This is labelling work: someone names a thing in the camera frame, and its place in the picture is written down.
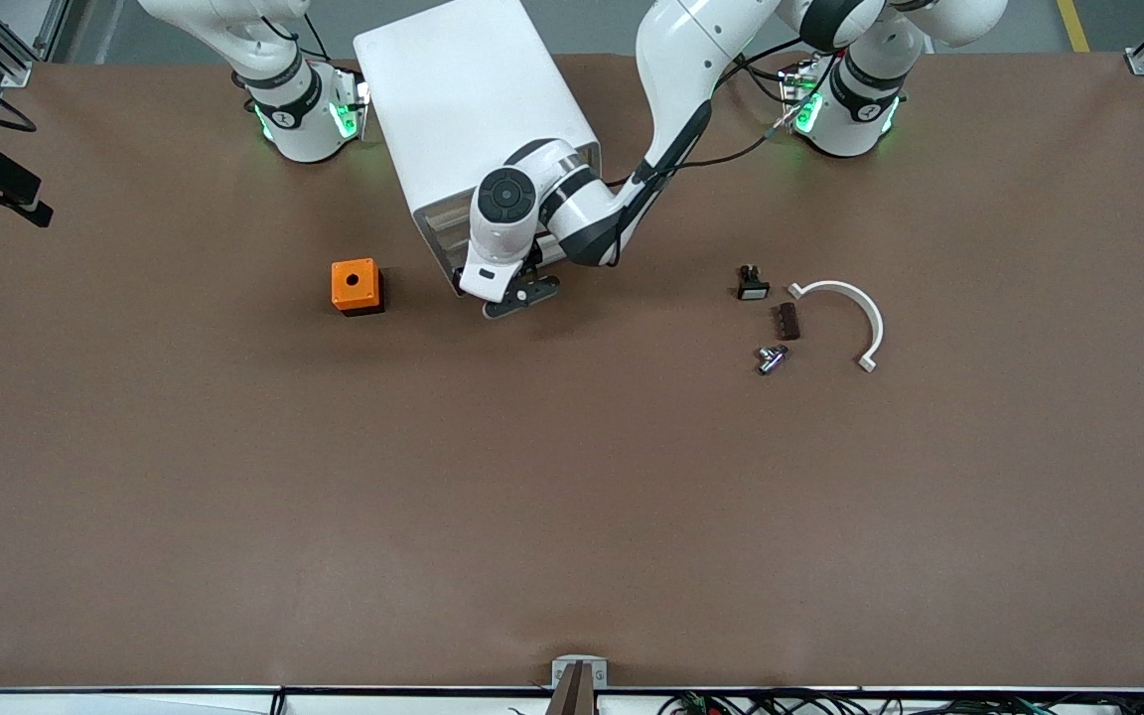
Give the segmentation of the white drawer cabinet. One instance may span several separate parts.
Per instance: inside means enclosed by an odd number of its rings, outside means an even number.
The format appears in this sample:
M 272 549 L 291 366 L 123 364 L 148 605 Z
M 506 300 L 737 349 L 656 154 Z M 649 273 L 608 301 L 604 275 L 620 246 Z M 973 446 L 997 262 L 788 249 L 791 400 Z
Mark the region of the white drawer cabinet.
M 525 262 L 550 180 L 601 168 L 591 132 L 521 0 L 448 0 L 355 35 L 410 216 L 459 289 L 499 302 Z M 472 198 L 448 275 L 421 212 Z

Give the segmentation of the orange box with hole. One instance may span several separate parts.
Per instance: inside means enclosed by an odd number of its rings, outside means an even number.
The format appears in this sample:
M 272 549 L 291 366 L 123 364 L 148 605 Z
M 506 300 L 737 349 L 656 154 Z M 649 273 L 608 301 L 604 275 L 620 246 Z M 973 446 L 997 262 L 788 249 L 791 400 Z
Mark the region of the orange box with hole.
M 384 275 L 375 259 L 350 259 L 331 264 L 331 302 L 347 317 L 386 312 Z

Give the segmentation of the brown table cover mat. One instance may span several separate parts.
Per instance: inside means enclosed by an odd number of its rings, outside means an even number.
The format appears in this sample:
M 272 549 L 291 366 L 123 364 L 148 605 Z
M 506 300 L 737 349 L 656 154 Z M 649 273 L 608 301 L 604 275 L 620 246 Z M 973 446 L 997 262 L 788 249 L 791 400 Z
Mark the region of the brown table cover mat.
M 220 67 L 40 67 L 0 132 L 0 688 L 1144 688 L 1144 78 L 929 56 L 876 154 L 688 169 L 505 320 L 386 148 Z M 375 259 L 386 312 L 331 264 Z M 757 264 L 771 293 L 736 297 Z M 788 286 L 853 284 L 885 318 Z M 778 337 L 795 303 L 800 339 Z M 789 358 L 758 375 L 757 351 Z

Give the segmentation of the white curved plastic bracket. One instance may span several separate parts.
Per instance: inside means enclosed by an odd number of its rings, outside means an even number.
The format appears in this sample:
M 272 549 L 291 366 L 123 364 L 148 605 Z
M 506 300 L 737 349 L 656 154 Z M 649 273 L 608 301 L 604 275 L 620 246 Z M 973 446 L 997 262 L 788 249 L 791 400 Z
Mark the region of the white curved plastic bracket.
M 823 280 L 807 285 L 793 283 L 788 286 L 791 297 L 797 300 L 808 297 L 811 294 L 821 293 L 821 291 L 839 294 L 840 297 L 847 297 L 855 305 L 861 308 L 861 312 L 867 318 L 869 325 L 869 344 L 864 349 L 857 362 L 861 366 L 861 370 L 866 372 L 877 370 L 876 353 L 885 340 L 885 318 L 875 300 L 871 297 L 867 291 L 858 288 L 853 284 L 839 280 Z

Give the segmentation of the grey table edge bracket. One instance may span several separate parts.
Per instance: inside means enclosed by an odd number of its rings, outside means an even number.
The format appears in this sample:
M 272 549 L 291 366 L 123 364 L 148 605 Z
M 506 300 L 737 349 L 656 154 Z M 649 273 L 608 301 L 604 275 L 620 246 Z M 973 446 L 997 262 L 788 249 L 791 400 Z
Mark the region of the grey table edge bracket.
M 553 660 L 553 696 L 545 715 L 601 715 L 599 693 L 609 686 L 607 661 L 567 654 Z

